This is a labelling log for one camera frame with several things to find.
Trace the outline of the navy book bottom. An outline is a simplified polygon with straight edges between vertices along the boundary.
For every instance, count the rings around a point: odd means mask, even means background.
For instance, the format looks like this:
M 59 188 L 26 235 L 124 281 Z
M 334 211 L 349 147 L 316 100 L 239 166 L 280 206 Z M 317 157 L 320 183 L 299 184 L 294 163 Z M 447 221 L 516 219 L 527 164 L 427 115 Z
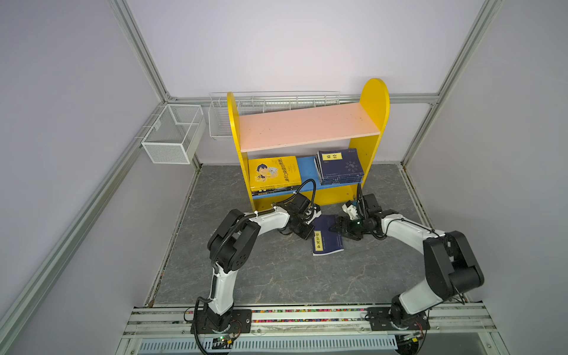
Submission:
M 364 176 L 357 149 L 319 151 L 316 162 L 323 180 L 360 180 Z

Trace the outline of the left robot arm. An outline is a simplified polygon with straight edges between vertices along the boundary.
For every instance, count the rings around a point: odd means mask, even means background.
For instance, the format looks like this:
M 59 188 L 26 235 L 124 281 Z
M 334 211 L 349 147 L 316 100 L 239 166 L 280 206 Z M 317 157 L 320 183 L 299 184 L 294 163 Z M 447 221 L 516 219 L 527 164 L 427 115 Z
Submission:
M 313 221 L 321 215 L 315 203 L 317 185 L 308 179 L 283 201 L 269 209 L 248 214 L 231 210 L 209 239 L 207 248 L 212 267 L 212 283 L 207 298 L 198 297 L 192 321 L 193 333 L 228 331 L 238 317 L 233 315 L 234 290 L 238 271 L 250 257 L 260 235 L 277 231 L 303 240 L 314 236 Z

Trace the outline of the yellow cartoon book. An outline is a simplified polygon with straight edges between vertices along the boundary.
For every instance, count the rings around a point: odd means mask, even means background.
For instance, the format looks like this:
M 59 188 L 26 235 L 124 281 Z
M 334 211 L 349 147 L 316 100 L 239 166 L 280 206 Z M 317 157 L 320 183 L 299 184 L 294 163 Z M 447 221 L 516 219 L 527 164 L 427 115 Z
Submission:
M 281 188 L 276 188 L 276 189 L 264 189 L 264 190 L 258 190 L 258 191 L 252 191 L 251 195 L 253 197 L 255 196 L 264 196 L 264 195 L 270 195 L 270 194 L 274 194 L 274 193 L 292 193 L 294 191 L 296 191 L 298 188 L 298 186 L 284 186 Z
M 248 161 L 249 185 L 253 193 L 298 187 L 302 183 L 294 156 L 259 158 Z

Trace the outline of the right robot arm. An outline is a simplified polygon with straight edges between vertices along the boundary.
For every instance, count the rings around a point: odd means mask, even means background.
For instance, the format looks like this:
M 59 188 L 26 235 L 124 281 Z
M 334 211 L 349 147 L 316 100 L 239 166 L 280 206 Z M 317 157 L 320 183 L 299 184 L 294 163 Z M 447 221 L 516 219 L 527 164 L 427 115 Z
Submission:
M 466 236 L 443 232 L 414 222 L 392 209 L 383 209 L 375 195 L 356 187 L 356 199 L 343 205 L 345 217 L 337 217 L 331 231 L 359 241 L 371 235 L 379 241 L 396 239 L 417 250 L 424 260 L 425 276 L 415 286 L 393 297 L 383 319 L 406 330 L 427 316 L 427 311 L 455 296 L 479 288 L 485 276 Z

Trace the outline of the navy book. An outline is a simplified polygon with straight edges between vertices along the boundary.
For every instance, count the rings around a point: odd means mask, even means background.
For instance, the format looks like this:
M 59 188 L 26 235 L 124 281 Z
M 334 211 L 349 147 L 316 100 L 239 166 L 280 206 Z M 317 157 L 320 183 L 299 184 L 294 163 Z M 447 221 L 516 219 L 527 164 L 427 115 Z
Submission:
M 343 184 L 353 185 L 361 183 L 362 179 L 363 179 L 362 176 L 356 176 L 356 175 L 334 176 L 330 178 L 329 177 L 323 178 L 319 182 L 321 186 L 343 185 Z
M 312 238 L 312 255 L 325 256 L 344 251 L 343 239 L 338 232 L 331 229 L 336 225 L 337 216 L 322 214 L 312 221 L 314 236 Z
M 357 149 L 319 151 L 316 162 L 323 180 L 360 180 L 364 176 Z

